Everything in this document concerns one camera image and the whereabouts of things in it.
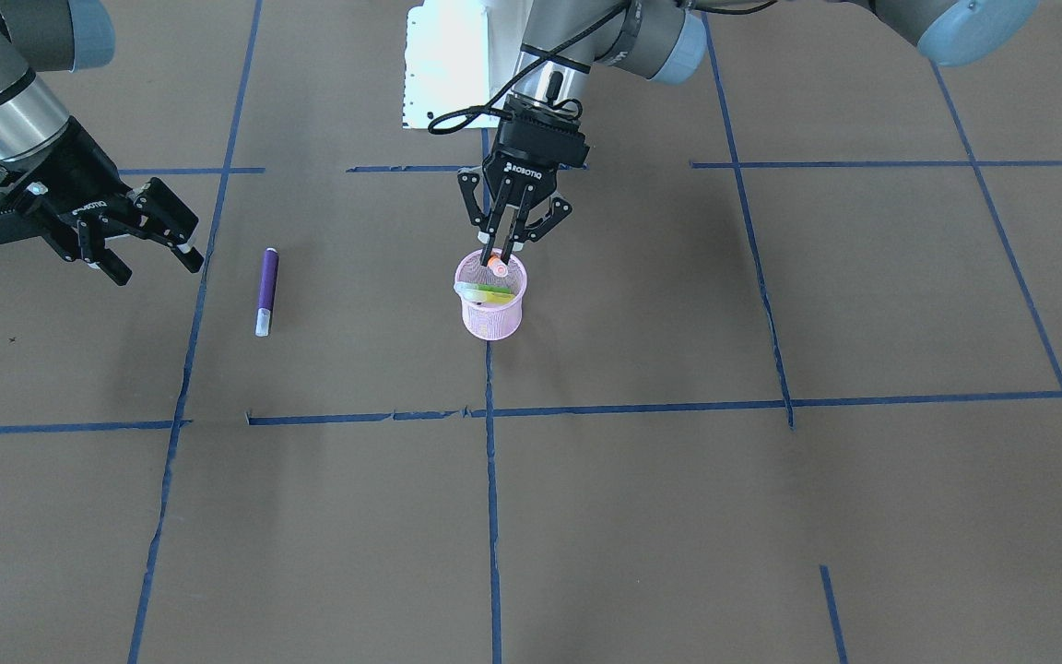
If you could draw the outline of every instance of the marker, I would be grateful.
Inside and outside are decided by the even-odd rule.
[[[261,296],[257,299],[256,336],[269,337],[269,322],[273,319],[273,297],[277,292],[277,251],[269,248],[261,261]]]
[[[511,273],[511,270],[507,268],[506,262],[502,261],[498,254],[490,256],[490,260],[485,261],[485,267],[489,268],[490,272],[498,278],[507,278],[507,274]]]

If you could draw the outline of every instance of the light blue joint cover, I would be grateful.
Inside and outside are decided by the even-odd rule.
[[[984,58],[1014,37],[1040,0],[961,0],[920,37],[920,54],[941,67]]]
[[[101,0],[68,0],[72,14],[74,59],[72,71],[91,70],[114,62],[117,34]]]
[[[683,22],[682,33],[679,33],[674,50],[670,52],[667,63],[662,65],[662,69],[650,81],[679,85],[696,74],[705,55],[707,55],[707,27],[704,27],[703,21],[696,18],[695,14],[687,12],[687,20]]]

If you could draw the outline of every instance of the blue tape line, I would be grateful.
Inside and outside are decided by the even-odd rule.
[[[1054,168],[1062,167],[1062,159],[1006,159],[990,160],[982,163],[978,160],[979,167],[994,168]],[[969,168],[969,159],[940,159],[940,160],[819,160],[819,163],[741,163],[740,168],[749,169],[785,169],[785,168]],[[730,163],[690,163],[690,168],[696,170],[718,169],[729,170],[737,168],[737,165]]]
[[[1062,167],[1062,159],[1007,159],[1007,160],[978,160],[977,165],[979,167],[1020,167],[1020,168],[1038,168],[1038,167]]]
[[[216,235],[220,231],[220,217],[223,215],[224,200],[227,198],[227,181],[232,173],[233,159],[236,154],[236,138],[240,134],[241,114],[244,109],[244,96],[249,91],[249,76],[253,71],[253,54],[256,51],[256,35],[261,25],[262,0],[256,0],[253,8],[253,24],[249,30],[249,47],[244,52],[244,68],[241,71],[240,88],[236,93],[236,108],[233,110],[232,127],[227,132],[227,154],[224,156],[224,168],[220,174],[220,191],[216,194],[216,207],[211,218],[211,233],[207,236],[207,252],[203,259],[203,270],[199,277],[199,293],[194,299],[194,317],[191,320],[191,337],[186,346],[186,358],[183,362],[183,387],[179,390],[178,402],[174,405],[174,425],[170,430],[170,442],[166,445],[166,464],[164,467],[164,486],[161,486],[160,506],[158,509],[158,526],[150,540],[150,550],[147,556],[147,571],[142,577],[142,596],[138,598],[138,612],[134,620],[134,635],[130,640],[130,664],[138,663],[138,652],[142,648],[142,633],[147,624],[147,610],[150,606],[150,592],[153,588],[153,577],[158,563],[158,547],[161,543],[161,532],[166,522],[166,504],[170,499],[170,484],[173,478],[172,466],[174,457],[178,454],[179,432],[183,429],[183,415],[186,411],[186,397],[191,388],[191,373],[194,369],[194,352],[200,341],[200,327],[203,324],[203,305],[207,299],[207,277],[211,272],[211,256],[216,249]]]
[[[0,426],[1,435],[12,433],[72,433],[76,431],[165,431],[171,428],[173,421],[155,422],[86,422],[76,424],[19,424]]]
[[[910,405],[928,403],[1022,402],[1062,399],[1057,390],[1038,392],[982,392],[971,395],[847,396],[838,399],[793,399],[798,408],[838,408],[844,405]]]
[[[490,639],[493,664],[502,664],[502,600],[498,578],[498,474],[494,465],[494,345],[485,342],[485,475],[490,479]]]
[[[363,167],[350,167],[346,172],[457,172],[464,168],[475,168],[472,165],[363,165]],[[588,170],[588,165],[581,168],[572,168],[569,165],[560,165],[560,170]]]
[[[793,399],[794,408],[863,407],[863,405],[912,405],[947,403],[986,403],[1062,399],[1062,391],[971,392],[956,395],[888,395],[842,396],[842,398]],[[288,426],[298,424],[342,424],[353,422],[404,422],[406,420],[450,420],[453,416],[480,420],[483,416],[552,416],[552,415],[631,415],[644,412],[717,412],[726,410],[776,410],[785,407],[781,399],[740,402],[692,402],[663,404],[569,405],[569,407],[506,408],[478,410],[444,410],[423,412],[366,412],[353,415],[251,416],[252,426]]]
[[[352,167],[346,172],[457,172],[466,165],[375,165],[374,167]]]
[[[842,639],[842,622],[838,618],[838,605],[835,603],[835,585],[829,580],[829,567],[826,567],[825,564],[819,564],[818,572],[822,576],[822,591],[826,593],[829,625],[835,630],[835,650],[838,650],[838,664],[846,664],[846,642]]]
[[[827,160],[827,163],[741,163],[742,169],[785,169],[785,168],[953,168],[967,167],[962,160]],[[736,165],[725,163],[690,163],[692,169],[733,169]]]
[[[751,207],[749,205],[749,192],[744,189],[744,173],[740,169],[740,154],[737,152],[737,138],[732,131],[732,114],[729,110],[729,98],[723,91],[723,80],[720,76],[720,59],[716,55],[716,41],[712,38],[712,25],[707,21],[707,13],[702,14],[703,27],[707,29],[707,51],[712,59],[712,75],[716,79],[716,91],[720,97],[720,113],[723,114],[723,131],[729,137],[729,152],[732,154],[733,171],[737,176],[737,191],[740,193],[740,206],[743,211],[744,231],[749,233],[749,250],[753,256],[753,265],[756,268],[756,283],[759,286],[759,299],[765,307],[765,317],[768,319],[768,336],[772,341],[772,360],[776,364],[776,377],[781,384],[781,398],[785,401],[786,419],[789,422],[789,429],[796,429],[796,422],[793,420],[793,399],[789,396],[789,381],[785,375],[785,358],[781,354],[781,341],[776,335],[776,320],[772,318],[772,302],[768,296],[768,285],[765,283],[765,268],[759,260],[759,248],[756,244],[756,231],[751,219]]]
[[[977,157],[974,155],[974,147],[971,146],[969,135],[965,134],[965,126],[961,124],[961,117],[957,114],[957,105],[954,102],[953,95],[948,92],[948,86],[945,85],[944,76],[941,75],[940,68],[932,64],[932,75],[937,76],[937,84],[940,85],[940,91],[945,97],[945,104],[948,105],[948,113],[953,115],[954,124],[957,126],[957,134],[961,136],[961,146],[965,147],[965,154],[969,155],[970,168],[974,169],[974,175],[977,176],[977,184],[981,187],[981,195],[986,199],[986,205],[990,209],[991,219],[994,219],[995,231],[998,232],[998,239],[1003,241],[1003,249],[1007,252],[1007,257],[1010,261],[1010,268],[1014,270],[1015,280],[1018,282],[1018,289],[1024,293],[1024,300],[1027,302],[1027,308],[1031,311],[1031,320],[1035,321],[1035,328],[1040,333],[1040,339],[1044,341],[1044,350],[1046,356],[1048,356],[1048,361],[1051,363],[1051,370],[1059,381],[1059,390],[1062,391],[1062,369],[1059,367],[1059,359],[1055,356],[1055,348],[1051,346],[1051,340],[1046,333],[1046,327],[1044,325],[1044,320],[1040,317],[1040,311],[1035,306],[1035,297],[1031,296],[1031,290],[1027,286],[1027,280],[1024,278],[1024,271],[1020,268],[1018,259],[1015,257],[1015,250],[1010,245],[1010,239],[1007,236],[1007,227],[1003,225],[1003,218],[998,215],[998,206],[995,205],[994,197],[990,194],[990,186],[987,185],[986,176],[981,173],[981,166],[977,163]]]
[[[509,408],[494,411],[494,416],[548,415],[628,415],[635,412],[704,412],[724,410],[766,410],[784,408],[784,401],[751,401],[721,403],[579,405],[556,408]]]
[[[125,168],[119,169],[118,175],[123,177],[137,176],[161,176],[161,175],[264,175],[264,167],[240,167],[240,168]]]

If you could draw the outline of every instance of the mesh pencil cup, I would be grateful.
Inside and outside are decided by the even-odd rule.
[[[484,341],[498,341],[514,335],[523,321],[523,293],[527,290],[528,273],[523,261],[511,256],[507,276],[496,276],[481,265],[481,252],[469,254],[458,266],[455,282],[479,283],[481,286],[506,287],[514,293],[514,300],[503,304],[472,303],[461,297],[461,323],[468,331]]]

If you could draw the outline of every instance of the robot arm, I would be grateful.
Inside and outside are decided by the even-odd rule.
[[[191,272],[199,218],[164,182],[131,190],[104,150],[37,76],[102,67],[114,33],[98,0],[0,0],[0,244],[42,238],[64,260],[83,260],[118,285],[130,268],[105,240],[165,244]]]
[[[872,12],[885,24],[944,67],[962,65],[1006,42],[1035,10],[1038,0],[828,0],[847,1]],[[524,32],[517,73],[484,106],[464,108],[430,124],[433,134],[461,130],[481,114],[500,118],[490,156],[478,168],[463,169],[458,184],[469,222],[478,227],[489,261],[498,242],[502,215],[514,210],[501,244],[501,260],[526,242],[543,239],[572,214],[555,188],[562,167],[581,167],[589,152],[579,131],[584,84],[595,64],[623,68],[650,81],[679,84],[703,61],[707,34],[691,11],[743,14],[724,10],[742,0],[535,0]],[[502,108],[496,108],[502,101]],[[440,130],[455,117],[464,122]],[[493,201],[486,211],[478,186]],[[531,221],[548,202],[547,212]]]

